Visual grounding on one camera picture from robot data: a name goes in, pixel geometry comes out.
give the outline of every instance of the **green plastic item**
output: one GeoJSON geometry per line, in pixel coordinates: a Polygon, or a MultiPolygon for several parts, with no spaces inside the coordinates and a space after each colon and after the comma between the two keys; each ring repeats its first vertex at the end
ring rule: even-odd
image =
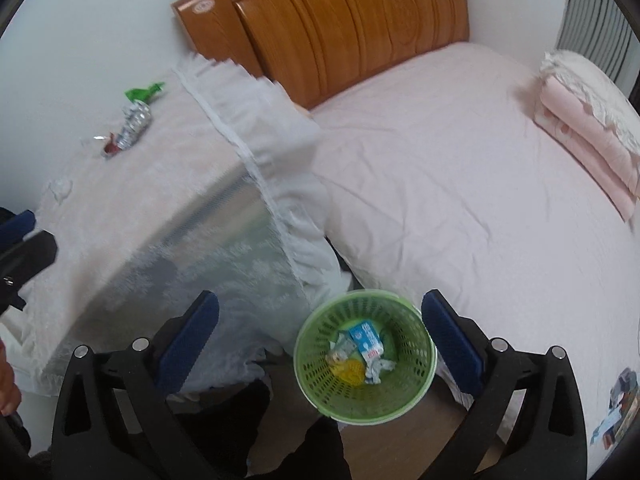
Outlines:
{"type": "Polygon", "coordinates": [[[162,91],[163,86],[164,83],[153,83],[149,88],[132,88],[131,90],[127,90],[124,92],[124,95],[126,95],[127,99],[131,102],[142,101],[143,103],[149,104],[152,97],[162,91]]]}
{"type": "Polygon", "coordinates": [[[350,292],[320,306],[300,330],[294,350],[296,379],[308,401],[323,415],[356,426],[382,424],[412,409],[431,386],[436,362],[436,347],[420,313],[409,301],[382,290],[350,292]],[[383,358],[396,361],[396,369],[380,375],[382,384],[349,386],[329,370],[325,356],[338,330],[363,319],[384,334],[383,358]]]}

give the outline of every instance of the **white wall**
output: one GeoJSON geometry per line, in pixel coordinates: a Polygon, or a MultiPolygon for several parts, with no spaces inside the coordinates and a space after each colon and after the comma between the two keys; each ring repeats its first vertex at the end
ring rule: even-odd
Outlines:
{"type": "Polygon", "coordinates": [[[0,38],[0,206],[37,206],[80,138],[187,51],[175,0],[26,0],[0,38]]]}
{"type": "Polygon", "coordinates": [[[567,0],[468,0],[471,41],[538,70],[556,47],[567,0]]]}

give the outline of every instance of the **folded pink quilt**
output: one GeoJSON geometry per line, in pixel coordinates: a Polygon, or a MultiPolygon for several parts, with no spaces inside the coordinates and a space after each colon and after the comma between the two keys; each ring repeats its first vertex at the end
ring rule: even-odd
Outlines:
{"type": "Polygon", "coordinates": [[[560,120],[541,100],[536,103],[534,118],[540,127],[560,142],[584,166],[609,196],[622,219],[628,221],[636,209],[636,197],[593,145],[560,120]]]}
{"type": "Polygon", "coordinates": [[[535,120],[589,171],[628,221],[640,193],[639,157],[554,76],[543,82],[535,120]]]}

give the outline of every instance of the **bed frame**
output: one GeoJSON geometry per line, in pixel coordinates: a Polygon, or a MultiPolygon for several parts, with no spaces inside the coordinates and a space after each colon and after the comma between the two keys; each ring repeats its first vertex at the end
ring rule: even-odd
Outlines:
{"type": "Polygon", "coordinates": [[[179,0],[192,47],[312,108],[411,57],[466,41],[466,0],[179,0]]]}

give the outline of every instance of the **metal screw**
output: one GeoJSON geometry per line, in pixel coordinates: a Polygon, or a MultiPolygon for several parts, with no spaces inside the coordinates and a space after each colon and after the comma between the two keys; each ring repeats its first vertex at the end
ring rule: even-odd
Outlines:
{"type": "Polygon", "coordinates": [[[74,355],[79,359],[83,358],[88,353],[89,353],[89,347],[86,345],[80,345],[78,348],[74,350],[74,355]]]}
{"type": "Polygon", "coordinates": [[[554,346],[551,349],[551,353],[558,359],[564,359],[566,357],[566,351],[561,346],[554,346]]]}
{"type": "Polygon", "coordinates": [[[509,349],[509,343],[507,343],[504,339],[500,339],[499,337],[491,341],[491,346],[495,351],[498,352],[506,352],[509,349]]]}
{"type": "Polygon", "coordinates": [[[146,350],[148,346],[149,346],[149,339],[147,339],[146,337],[140,337],[136,339],[131,345],[131,347],[136,352],[142,352],[143,350],[146,350]]]}

